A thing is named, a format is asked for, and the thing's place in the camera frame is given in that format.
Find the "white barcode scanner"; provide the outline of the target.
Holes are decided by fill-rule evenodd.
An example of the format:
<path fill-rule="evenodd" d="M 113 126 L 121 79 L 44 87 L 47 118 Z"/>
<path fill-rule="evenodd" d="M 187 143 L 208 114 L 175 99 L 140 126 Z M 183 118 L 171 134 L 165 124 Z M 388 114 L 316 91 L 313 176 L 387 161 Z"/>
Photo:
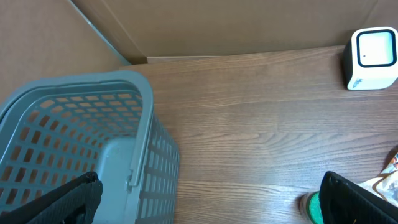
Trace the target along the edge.
<path fill-rule="evenodd" d="M 397 80 L 397 31 L 392 27 L 357 30 L 343 51 L 348 90 L 381 90 Z"/>

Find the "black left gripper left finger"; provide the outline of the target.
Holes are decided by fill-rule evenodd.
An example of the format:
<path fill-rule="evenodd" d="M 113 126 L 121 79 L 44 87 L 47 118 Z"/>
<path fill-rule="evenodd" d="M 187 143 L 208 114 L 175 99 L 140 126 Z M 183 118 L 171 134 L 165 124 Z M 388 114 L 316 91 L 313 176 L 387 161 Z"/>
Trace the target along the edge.
<path fill-rule="evenodd" d="M 103 184 L 87 172 L 49 193 L 1 215 L 1 224 L 92 224 Z"/>

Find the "dried mushroom pouch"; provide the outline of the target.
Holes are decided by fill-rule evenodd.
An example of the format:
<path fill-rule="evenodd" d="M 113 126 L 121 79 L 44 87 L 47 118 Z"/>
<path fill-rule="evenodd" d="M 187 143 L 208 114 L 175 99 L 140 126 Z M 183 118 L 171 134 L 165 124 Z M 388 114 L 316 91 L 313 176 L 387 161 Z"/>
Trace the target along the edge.
<path fill-rule="evenodd" d="M 395 154 L 379 175 L 358 185 L 397 207 L 397 176 L 397 154 Z"/>

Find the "green lid jar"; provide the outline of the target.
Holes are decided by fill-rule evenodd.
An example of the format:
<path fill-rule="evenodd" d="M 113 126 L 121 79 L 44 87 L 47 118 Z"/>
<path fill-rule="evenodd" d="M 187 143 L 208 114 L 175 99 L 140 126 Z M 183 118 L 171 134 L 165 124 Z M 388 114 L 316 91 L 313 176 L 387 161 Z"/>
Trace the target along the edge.
<path fill-rule="evenodd" d="M 305 194 L 300 199 L 299 210 L 307 223 L 324 224 L 320 208 L 319 191 Z"/>

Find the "dark plastic mesh basket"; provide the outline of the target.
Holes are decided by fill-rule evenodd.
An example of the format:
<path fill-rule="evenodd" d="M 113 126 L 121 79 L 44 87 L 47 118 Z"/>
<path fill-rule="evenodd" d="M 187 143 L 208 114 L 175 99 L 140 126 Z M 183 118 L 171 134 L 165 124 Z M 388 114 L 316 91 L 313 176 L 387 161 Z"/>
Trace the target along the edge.
<path fill-rule="evenodd" d="M 96 172 L 93 223 L 172 223 L 179 166 L 140 73 L 35 80 L 1 105 L 1 215 Z"/>

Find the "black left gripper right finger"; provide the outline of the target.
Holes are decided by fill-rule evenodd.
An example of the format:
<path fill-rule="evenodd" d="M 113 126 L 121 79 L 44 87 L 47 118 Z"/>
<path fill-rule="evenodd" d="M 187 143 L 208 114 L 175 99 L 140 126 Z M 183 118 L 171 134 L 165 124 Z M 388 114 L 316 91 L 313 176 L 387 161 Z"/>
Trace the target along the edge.
<path fill-rule="evenodd" d="M 397 207 L 339 174 L 325 173 L 319 191 L 324 224 L 397 224 Z"/>

